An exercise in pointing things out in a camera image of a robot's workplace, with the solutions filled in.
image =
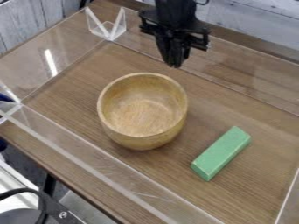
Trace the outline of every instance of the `wooden bowl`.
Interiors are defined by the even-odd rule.
[[[173,141],[183,128],[187,107],[183,87],[158,73],[133,73],[114,80],[98,99],[107,135],[138,151]]]

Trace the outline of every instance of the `green block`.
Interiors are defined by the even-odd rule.
[[[210,181],[230,160],[247,147],[250,141],[250,134],[234,126],[191,162],[193,170],[206,181]]]

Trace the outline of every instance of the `robotic arm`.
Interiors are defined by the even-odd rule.
[[[195,17],[194,0],[155,0],[155,6],[139,12],[141,31],[155,36],[163,61],[170,67],[181,67],[193,47],[209,50],[211,31]]]

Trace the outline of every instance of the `bowl rim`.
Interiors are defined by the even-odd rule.
[[[111,89],[111,87],[118,83],[121,82],[122,80],[127,79],[127,78],[131,78],[131,77],[135,77],[135,76],[143,76],[143,75],[153,75],[153,76],[157,76],[159,78],[163,78],[166,80],[169,80],[182,91],[182,95],[183,95],[183,99],[186,101],[186,106],[183,107],[182,109],[182,118],[178,120],[178,122],[170,126],[170,128],[165,131],[161,131],[161,132],[157,132],[155,134],[153,135],[147,135],[147,136],[131,136],[129,135],[127,133],[123,133],[122,131],[117,130],[115,129],[115,126],[111,125],[109,119],[106,118],[105,114],[103,114],[103,110],[102,110],[102,102],[103,102],[103,97],[107,93],[107,91]],[[169,77],[167,75],[165,74],[159,74],[159,73],[147,73],[147,72],[142,72],[142,73],[131,73],[131,74],[127,74],[122,77],[119,77],[118,79],[113,80],[107,86],[103,88],[102,92],[101,92],[101,95],[99,95],[99,98],[98,98],[98,115],[99,115],[99,119],[101,121],[109,126],[110,129],[113,129],[118,134],[123,135],[123,136],[127,136],[127,137],[155,137],[155,136],[159,136],[162,135],[163,133],[166,133],[169,130],[171,130],[177,125],[178,123],[181,123],[183,121],[183,119],[186,118],[186,115],[187,115],[187,111],[189,111],[189,97],[187,97],[187,93],[183,89],[183,86],[182,84],[174,80],[171,77]]]

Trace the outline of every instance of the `wooden table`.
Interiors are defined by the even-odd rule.
[[[99,17],[103,16],[103,8],[106,16],[113,19],[118,13],[118,5],[109,1],[97,1],[91,5]],[[25,48],[9,54],[0,62],[7,67],[25,67],[15,55],[21,55],[30,45],[41,43],[63,29],[75,31],[77,35],[73,32],[65,33],[63,40],[71,41],[63,42],[65,48],[58,46],[57,50],[66,51],[65,59],[74,60],[78,41],[89,35],[81,29],[85,25],[83,18],[85,14],[81,13],[74,20],[62,23],[51,32],[27,43]],[[95,41],[95,44],[98,42],[97,37],[89,37],[89,40]],[[117,42],[119,45],[109,42],[98,45],[62,75],[26,97],[23,103],[221,221],[242,224],[274,223],[299,165],[299,66],[213,38],[213,49],[207,54],[193,53],[186,62],[186,72],[170,68],[161,61],[122,46],[130,44],[134,49],[158,54],[151,38],[137,29],[130,29]],[[102,89],[114,79],[143,71],[166,74],[182,83],[190,98],[190,112],[186,127],[173,143],[158,150],[135,152],[109,139],[99,123],[97,102]],[[27,96],[29,89],[31,88],[15,90],[19,95]],[[191,161],[234,125],[250,133],[253,144],[214,180],[205,182],[193,173]],[[163,223],[13,123],[2,125],[0,133],[118,221]],[[98,169],[99,154],[95,151],[90,154],[85,149],[74,149],[70,153]]]

